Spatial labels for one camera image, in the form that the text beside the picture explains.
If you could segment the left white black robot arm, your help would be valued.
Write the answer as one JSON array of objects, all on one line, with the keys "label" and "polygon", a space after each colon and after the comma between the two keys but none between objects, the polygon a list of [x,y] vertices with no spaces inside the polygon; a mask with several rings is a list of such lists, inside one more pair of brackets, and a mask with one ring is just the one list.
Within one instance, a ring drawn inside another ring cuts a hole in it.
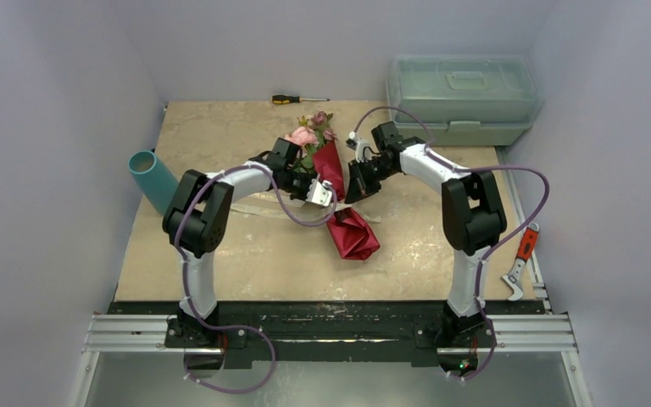
[{"label": "left white black robot arm", "polygon": [[297,166],[299,147],[280,137],[270,151],[229,170],[205,174],[188,170],[168,206],[162,228],[181,257],[183,299],[180,320],[186,336],[199,347],[214,343],[219,335],[214,290],[214,254],[221,244],[231,205],[251,195],[286,192],[293,200],[329,207],[334,191],[329,181]]}]

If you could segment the cream printed ribbon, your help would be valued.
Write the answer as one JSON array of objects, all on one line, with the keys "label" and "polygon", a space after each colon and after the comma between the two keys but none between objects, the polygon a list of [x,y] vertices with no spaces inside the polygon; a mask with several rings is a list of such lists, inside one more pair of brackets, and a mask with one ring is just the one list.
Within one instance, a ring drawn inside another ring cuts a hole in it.
[{"label": "cream printed ribbon", "polygon": [[[316,220],[324,218],[330,212],[328,207],[320,207],[316,204],[292,200],[286,195],[281,195],[281,197],[283,198],[283,203],[291,214],[302,221],[315,222]],[[368,223],[381,223],[381,217],[379,215],[367,215],[366,213],[356,210],[352,205],[346,205],[344,203],[339,203],[337,205],[337,211],[348,208],[354,209],[356,214],[360,215]],[[240,199],[231,205],[231,211],[245,215],[257,215],[272,219],[289,220],[289,217],[280,206],[277,197],[272,192],[260,192]]]}]

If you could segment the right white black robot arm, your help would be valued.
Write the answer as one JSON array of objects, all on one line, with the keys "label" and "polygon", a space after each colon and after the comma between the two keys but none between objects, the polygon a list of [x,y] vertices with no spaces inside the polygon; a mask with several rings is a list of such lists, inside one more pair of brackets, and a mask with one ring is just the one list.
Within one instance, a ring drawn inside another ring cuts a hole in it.
[{"label": "right white black robot arm", "polygon": [[392,122],[371,134],[372,142],[354,131],[348,135],[346,144],[355,158],[348,164],[345,201],[354,204],[375,195],[381,182],[397,173],[413,176],[439,194],[442,228],[454,250],[441,334],[449,343],[461,345],[484,321],[484,256],[507,229],[496,178],[490,170],[474,172],[445,159],[418,137],[401,136]]}]

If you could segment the pink flower bouquet red wrap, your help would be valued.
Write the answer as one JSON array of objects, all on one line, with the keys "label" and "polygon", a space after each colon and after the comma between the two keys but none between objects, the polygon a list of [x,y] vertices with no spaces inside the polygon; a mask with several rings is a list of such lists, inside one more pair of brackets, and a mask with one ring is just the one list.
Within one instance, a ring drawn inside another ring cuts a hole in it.
[{"label": "pink flower bouquet red wrap", "polygon": [[[332,119],[333,114],[325,111],[304,115],[298,119],[298,127],[285,138],[301,148],[295,169],[329,181],[338,202],[342,203],[345,181]],[[381,247],[366,220],[350,207],[338,209],[326,226],[342,259],[367,260]]]}]

